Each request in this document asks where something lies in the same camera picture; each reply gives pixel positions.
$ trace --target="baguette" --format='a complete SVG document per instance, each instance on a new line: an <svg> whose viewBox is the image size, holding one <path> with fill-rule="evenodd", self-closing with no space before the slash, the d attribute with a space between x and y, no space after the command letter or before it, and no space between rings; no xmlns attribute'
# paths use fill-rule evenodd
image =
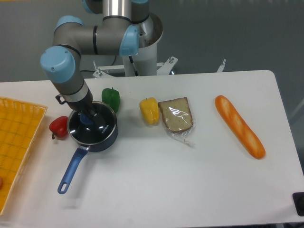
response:
<svg viewBox="0 0 304 228"><path fill-rule="evenodd" d="M265 157L266 151L254 132L249 128L233 104L223 95L215 98L215 106L226 124L247 151L256 159Z"/></svg>

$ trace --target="red bell pepper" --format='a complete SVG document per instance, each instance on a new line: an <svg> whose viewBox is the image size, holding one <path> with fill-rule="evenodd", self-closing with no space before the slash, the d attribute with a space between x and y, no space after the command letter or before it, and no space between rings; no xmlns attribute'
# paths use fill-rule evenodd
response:
<svg viewBox="0 0 304 228"><path fill-rule="evenodd" d="M67 116L58 117L50 125L49 129L53 133L52 139L55 139L55 136L62 138L68 134L67 132Z"/></svg>

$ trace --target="yellow bell pepper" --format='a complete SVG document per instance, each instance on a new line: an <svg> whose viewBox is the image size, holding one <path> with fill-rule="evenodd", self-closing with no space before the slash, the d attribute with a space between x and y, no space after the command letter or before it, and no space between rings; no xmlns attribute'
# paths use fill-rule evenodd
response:
<svg viewBox="0 0 304 228"><path fill-rule="evenodd" d="M158 109L158 103L154 97L144 99L139 103L144 120L152 125L158 122L160 118L160 111Z"/></svg>

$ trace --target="orange basket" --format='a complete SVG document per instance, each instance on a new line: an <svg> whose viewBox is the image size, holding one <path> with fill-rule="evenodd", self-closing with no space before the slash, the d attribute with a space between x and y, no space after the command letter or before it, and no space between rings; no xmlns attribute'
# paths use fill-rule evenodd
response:
<svg viewBox="0 0 304 228"><path fill-rule="evenodd" d="M0 215L46 111L43 105L0 97Z"/></svg>

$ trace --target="plastic bag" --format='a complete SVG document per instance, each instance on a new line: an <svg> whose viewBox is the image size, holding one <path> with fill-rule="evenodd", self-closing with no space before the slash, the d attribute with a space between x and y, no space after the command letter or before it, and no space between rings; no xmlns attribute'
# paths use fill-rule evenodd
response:
<svg viewBox="0 0 304 228"><path fill-rule="evenodd" d="M187 97L162 101L158 106L168 134L177 141L190 147L194 146L187 140L187 136L195 126Z"/></svg>

